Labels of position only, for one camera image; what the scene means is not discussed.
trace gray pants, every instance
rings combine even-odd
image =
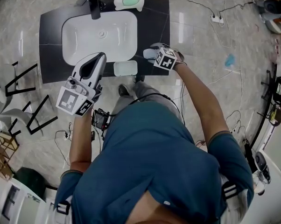
[[[146,83],[144,83],[142,81],[139,81],[135,84],[135,86],[133,87],[133,91],[135,92],[137,98],[140,98],[142,96],[145,96],[145,95],[148,95],[151,93],[160,93],[158,90],[154,89],[153,87],[151,87],[150,85],[147,85]],[[121,96],[118,99],[117,104],[112,111],[112,114],[119,113],[121,110],[123,110],[125,107],[127,107],[132,101],[134,101],[134,98],[130,95]],[[172,111],[178,117],[178,119],[180,119],[181,121],[183,120],[179,111],[174,106],[174,104],[172,102],[170,102],[168,99],[166,99],[165,97],[162,97],[160,95],[150,95],[146,98],[141,99],[140,101],[141,102],[155,101],[157,103],[160,103],[160,104],[164,105],[165,107],[167,107],[170,111]]]

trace black countertop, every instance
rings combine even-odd
[[[106,8],[101,12],[115,11],[114,0],[103,0]],[[138,75],[167,76],[169,72],[154,67],[143,58],[143,50],[156,42],[169,44],[169,1],[145,0],[141,12],[126,9],[137,18],[137,51],[131,60],[138,64]],[[72,17],[90,14],[90,7],[85,3],[81,7],[68,5],[41,15],[39,33],[40,66],[43,83],[67,80],[74,66],[67,64],[62,52],[62,27]],[[113,62],[105,66],[104,77],[113,77]]]

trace soap dish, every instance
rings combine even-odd
[[[137,74],[136,61],[115,62],[113,64],[113,72],[115,76],[135,76]]]
[[[114,0],[113,3],[116,6],[117,11],[136,8],[139,12],[141,12],[145,0]]]

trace drain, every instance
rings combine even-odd
[[[99,38],[106,38],[107,34],[108,34],[107,31],[101,30],[101,31],[99,31],[98,36],[99,36]]]

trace black and white marker cube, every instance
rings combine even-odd
[[[175,53],[172,49],[165,49],[161,47],[155,60],[154,66],[165,70],[172,70],[176,61],[177,57],[175,56]]]

